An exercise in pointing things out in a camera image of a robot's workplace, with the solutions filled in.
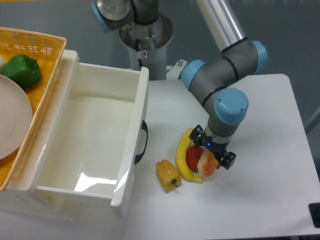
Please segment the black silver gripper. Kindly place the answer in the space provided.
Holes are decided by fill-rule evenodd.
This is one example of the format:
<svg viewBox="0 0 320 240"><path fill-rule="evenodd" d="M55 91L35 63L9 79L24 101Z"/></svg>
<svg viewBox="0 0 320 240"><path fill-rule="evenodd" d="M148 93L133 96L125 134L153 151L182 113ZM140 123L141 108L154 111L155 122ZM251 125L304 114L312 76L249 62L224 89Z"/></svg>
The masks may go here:
<svg viewBox="0 0 320 240"><path fill-rule="evenodd" d="M206 133L200 125L192 129L189 139L195 145L195 148L206 147L213 153L219 166L229 170L234 164L237 155L234 152L227 151L227 146L231 141L230 136L218 136L214 133Z"/></svg>

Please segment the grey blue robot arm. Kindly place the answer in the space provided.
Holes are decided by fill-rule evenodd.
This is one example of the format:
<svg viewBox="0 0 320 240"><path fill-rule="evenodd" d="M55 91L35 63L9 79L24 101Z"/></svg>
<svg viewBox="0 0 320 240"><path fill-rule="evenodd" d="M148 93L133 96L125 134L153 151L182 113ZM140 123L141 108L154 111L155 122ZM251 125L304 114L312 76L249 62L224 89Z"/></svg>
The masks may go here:
<svg viewBox="0 0 320 240"><path fill-rule="evenodd" d="M220 167L236 159L227 146L249 107L247 96L232 85L262 69L268 53L259 41L249 41L225 0L199 0L197 6L221 52L212 64L193 60L181 66L179 78L208 113L205 128L196 126L189 137L208 149ZM147 68L151 80L167 77L167 45L171 21L159 12L156 0L95 0L91 9L105 32L117 30L129 52L133 70Z"/></svg>

